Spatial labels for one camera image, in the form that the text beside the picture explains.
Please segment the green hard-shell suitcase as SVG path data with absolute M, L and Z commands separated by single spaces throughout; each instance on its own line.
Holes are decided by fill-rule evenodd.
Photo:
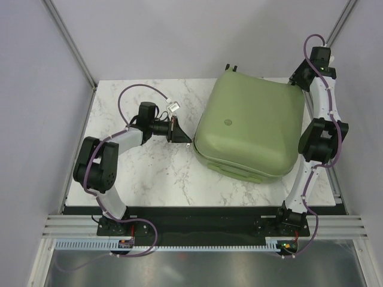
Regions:
M 194 154 L 207 168 L 240 181 L 277 181 L 299 157 L 304 110 L 299 87 L 227 65 L 194 134 Z

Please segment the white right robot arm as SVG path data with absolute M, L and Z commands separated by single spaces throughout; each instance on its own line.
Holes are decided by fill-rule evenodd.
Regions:
M 299 140 L 301 160 L 292 190 L 274 220 L 275 231 L 283 236 L 309 235 L 308 200 L 320 173 L 337 162 L 349 130 L 336 106 L 336 70 L 330 58 L 328 47 L 314 47 L 290 77 L 292 84 L 311 94 L 313 118 Z

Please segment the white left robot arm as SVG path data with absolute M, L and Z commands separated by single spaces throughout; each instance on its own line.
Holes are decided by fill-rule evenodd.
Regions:
M 87 194 L 95 197 L 101 207 L 98 236 L 125 236 L 134 223 L 129 219 L 127 206 L 122 202 L 115 181 L 118 157 L 132 148 L 145 144 L 153 135 L 163 136 L 169 143 L 190 144 L 192 139 L 182 130 L 176 116 L 160 120 L 153 102 L 142 102 L 138 114 L 128 126 L 104 140 L 84 138 L 73 178 Z

